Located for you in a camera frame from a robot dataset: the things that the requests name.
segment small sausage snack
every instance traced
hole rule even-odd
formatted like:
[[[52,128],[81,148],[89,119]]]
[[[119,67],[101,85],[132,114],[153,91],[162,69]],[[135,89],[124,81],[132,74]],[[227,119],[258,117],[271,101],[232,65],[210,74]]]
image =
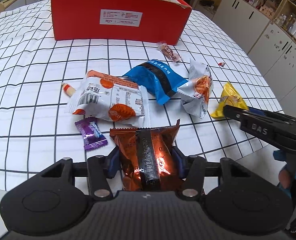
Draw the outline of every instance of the small sausage snack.
[[[157,43],[158,49],[165,55],[168,59],[173,62],[179,63],[181,62],[181,57],[178,53],[175,53],[166,43]]]
[[[129,191],[175,191],[183,180],[170,155],[179,130],[175,126],[139,129],[110,129],[119,146],[124,173],[123,187]]]
[[[67,83],[62,83],[62,90],[69,96],[72,97],[75,93],[75,89]]]
[[[213,87],[210,67],[190,59],[189,81],[178,87],[181,103],[187,113],[203,118]]]
[[[148,93],[143,86],[94,70],[88,71],[68,102],[71,114],[149,127]]]

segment white label on box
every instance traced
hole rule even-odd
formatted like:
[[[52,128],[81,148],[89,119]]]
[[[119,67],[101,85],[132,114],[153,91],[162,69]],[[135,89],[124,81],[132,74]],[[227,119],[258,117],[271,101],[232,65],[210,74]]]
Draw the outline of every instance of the white label on box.
[[[100,24],[125,25],[139,27],[142,13],[120,10],[104,10],[100,12]]]

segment purple candy wrapper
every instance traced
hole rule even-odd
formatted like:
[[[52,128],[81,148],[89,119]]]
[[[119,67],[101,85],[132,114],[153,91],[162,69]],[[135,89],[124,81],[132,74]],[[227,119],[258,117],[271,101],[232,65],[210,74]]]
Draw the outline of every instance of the purple candy wrapper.
[[[107,139],[100,132],[95,117],[88,117],[78,122],[75,126],[83,136],[85,150],[93,150],[108,144]]]

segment white tablecloth with black lines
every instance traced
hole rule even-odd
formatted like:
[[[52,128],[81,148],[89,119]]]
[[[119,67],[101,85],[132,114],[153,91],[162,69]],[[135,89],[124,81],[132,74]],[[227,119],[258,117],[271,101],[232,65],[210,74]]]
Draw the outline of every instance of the white tablecloth with black lines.
[[[158,59],[188,78],[190,57],[211,66],[214,89],[208,112],[218,105],[223,85],[230,81],[249,106],[282,112],[272,90],[257,68],[218,26],[192,11],[175,49],[184,62],[169,62],[154,43],[125,40],[55,41],[50,0],[0,14],[0,189],[10,190],[63,157],[83,162],[93,155],[108,155],[115,147],[109,129],[125,127],[98,120],[108,145],[83,150],[74,122],[83,118],[65,113],[68,96],[61,83],[77,88],[94,69],[122,76],[132,67]],[[239,123],[222,118],[190,116],[175,95],[164,106],[150,96],[152,127],[180,121],[176,144],[185,155],[198,154],[218,162],[227,156],[242,158],[267,145],[239,130]],[[86,183],[77,179],[76,184]],[[120,174],[109,181],[121,189]]]

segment barcode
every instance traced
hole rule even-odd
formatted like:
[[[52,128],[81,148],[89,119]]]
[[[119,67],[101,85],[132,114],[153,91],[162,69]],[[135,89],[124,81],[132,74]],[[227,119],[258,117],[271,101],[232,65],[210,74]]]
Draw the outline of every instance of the barcode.
[[[98,99],[99,99],[99,96],[97,95],[85,94],[80,98],[78,105],[89,104],[89,103],[96,104],[98,103]]]

